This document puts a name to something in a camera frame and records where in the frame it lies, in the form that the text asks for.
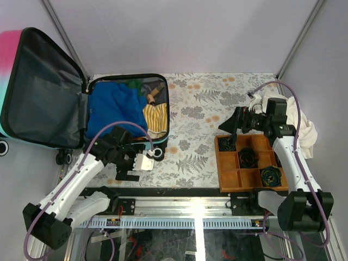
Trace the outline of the yellow white striped towel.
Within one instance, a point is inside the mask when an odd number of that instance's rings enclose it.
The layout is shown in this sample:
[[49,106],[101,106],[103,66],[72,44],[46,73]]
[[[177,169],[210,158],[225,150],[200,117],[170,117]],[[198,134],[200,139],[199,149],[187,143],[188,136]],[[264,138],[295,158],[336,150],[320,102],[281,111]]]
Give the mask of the yellow white striped towel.
[[147,123],[147,133],[152,139],[163,137],[168,131],[167,104],[146,105],[143,114]]

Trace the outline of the blue garment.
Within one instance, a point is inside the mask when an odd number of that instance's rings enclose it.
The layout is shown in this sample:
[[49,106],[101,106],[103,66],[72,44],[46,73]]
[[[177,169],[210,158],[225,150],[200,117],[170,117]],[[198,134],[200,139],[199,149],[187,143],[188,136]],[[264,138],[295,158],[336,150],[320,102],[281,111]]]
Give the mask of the blue garment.
[[98,82],[89,97],[89,121],[86,137],[92,139],[103,127],[113,122],[129,121],[119,126],[131,132],[135,138],[143,137],[148,131],[143,109],[147,105],[140,88],[129,88],[125,83]]

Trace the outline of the small bottle grey cap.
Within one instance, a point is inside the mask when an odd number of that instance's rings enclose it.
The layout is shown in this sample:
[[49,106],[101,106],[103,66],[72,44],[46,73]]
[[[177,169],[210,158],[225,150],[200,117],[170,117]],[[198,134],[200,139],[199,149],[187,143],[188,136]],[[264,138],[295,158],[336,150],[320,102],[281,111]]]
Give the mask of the small bottle grey cap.
[[152,91],[151,91],[151,95],[153,96],[153,97],[155,97],[157,94],[159,94],[162,90],[163,90],[163,88],[165,88],[166,87],[166,85],[165,85],[165,83],[163,83],[163,82],[161,82],[159,85],[157,85]]

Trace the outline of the dark green garment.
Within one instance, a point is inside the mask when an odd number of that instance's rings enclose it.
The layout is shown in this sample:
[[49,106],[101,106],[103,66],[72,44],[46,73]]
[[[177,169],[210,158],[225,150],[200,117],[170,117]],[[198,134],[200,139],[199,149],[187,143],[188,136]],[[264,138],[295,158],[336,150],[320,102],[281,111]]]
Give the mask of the dark green garment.
[[138,96],[142,96],[142,87],[143,87],[143,83],[137,79],[132,79],[126,82],[126,86],[129,89],[135,89],[138,93]]

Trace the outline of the pink teal suitcase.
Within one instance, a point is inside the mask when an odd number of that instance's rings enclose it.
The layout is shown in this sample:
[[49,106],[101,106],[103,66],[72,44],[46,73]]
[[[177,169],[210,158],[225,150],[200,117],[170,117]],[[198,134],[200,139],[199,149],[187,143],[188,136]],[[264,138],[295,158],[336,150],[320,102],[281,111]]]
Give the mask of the pink teal suitcase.
[[9,152],[9,139],[56,148],[56,162],[68,164],[73,150],[89,141],[85,135],[88,102],[96,83],[143,83],[142,95],[161,82],[166,87],[154,99],[167,104],[167,133],[152,139],[143,137],[162,160],[167,148],[170,119],[169,91],[164,76],[155,73],[109,75],[88,82],[82,69],[47,34],[28,27],[1,33],[1,156]]

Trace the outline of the small bottle black cap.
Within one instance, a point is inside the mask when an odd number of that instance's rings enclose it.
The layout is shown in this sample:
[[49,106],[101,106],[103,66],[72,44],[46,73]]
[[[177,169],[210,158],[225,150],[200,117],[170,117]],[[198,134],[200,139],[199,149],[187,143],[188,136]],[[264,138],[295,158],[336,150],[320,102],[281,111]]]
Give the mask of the small bottle black cap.
[[152,105],[152,106],[155,106],[155,105],[156,105],[155,99],[154,99],[154,97],[153,97],[151,94],[148,94],[148,95],[146,96],[146,99],[147,99],[147,103],[148,103],[149,105]]

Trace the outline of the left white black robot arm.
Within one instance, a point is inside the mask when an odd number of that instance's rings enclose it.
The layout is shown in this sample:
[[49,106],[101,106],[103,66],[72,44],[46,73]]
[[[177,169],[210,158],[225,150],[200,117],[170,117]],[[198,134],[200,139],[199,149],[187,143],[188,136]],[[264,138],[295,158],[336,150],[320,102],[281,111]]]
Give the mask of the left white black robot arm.
[[85,220],[102,212],[111,215],[118,211],[119,196],[107,187],[100,187],[78,204],[74,202],[107,164],[117,164],[125,158],[132,136],[123,125],[134,126],[144,134],[147,133],[141,126],[129,121],[106,125],[92,138],[76,165],[61,182],[38,204],[29,203],[25,206],[23,218],[27,233],[23,250],[27,259],[32,259],[28,252],[30,237],[57,250]]

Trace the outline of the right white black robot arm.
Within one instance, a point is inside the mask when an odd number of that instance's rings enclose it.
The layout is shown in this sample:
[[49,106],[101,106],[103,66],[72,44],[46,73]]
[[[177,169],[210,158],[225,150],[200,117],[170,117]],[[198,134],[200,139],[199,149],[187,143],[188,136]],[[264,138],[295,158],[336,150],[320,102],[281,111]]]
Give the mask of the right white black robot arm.
[[248,200],[248,209],[257,215],[268,210],[284,231],[328,232],[333,196],[322,191],[311,174],[297,140],[297,130],[287,124],[286,109],[286,100],[271,98],[265,114],[256,114],[248,107],[236,107],[233,113],[234,131],[264,133],[281,162],[288,184],[287,197],[272,190],[260,190]]

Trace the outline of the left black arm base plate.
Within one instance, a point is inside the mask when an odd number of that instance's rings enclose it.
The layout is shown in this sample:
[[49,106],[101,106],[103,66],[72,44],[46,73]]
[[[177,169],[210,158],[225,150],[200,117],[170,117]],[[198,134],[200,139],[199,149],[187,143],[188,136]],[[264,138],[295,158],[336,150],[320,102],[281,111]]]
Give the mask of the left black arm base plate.
[[102,215],[134,215],[136,199],[120,198],[116,205],[111,206],[107,210],[101,212]]

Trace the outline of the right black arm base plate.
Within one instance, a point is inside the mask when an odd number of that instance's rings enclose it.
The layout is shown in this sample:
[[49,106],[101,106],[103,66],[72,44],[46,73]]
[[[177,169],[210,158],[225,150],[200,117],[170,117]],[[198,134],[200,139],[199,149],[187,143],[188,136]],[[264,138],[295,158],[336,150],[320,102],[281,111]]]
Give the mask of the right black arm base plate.
[[266,210],[252,198],[231,198],[233,216],[264,216]]

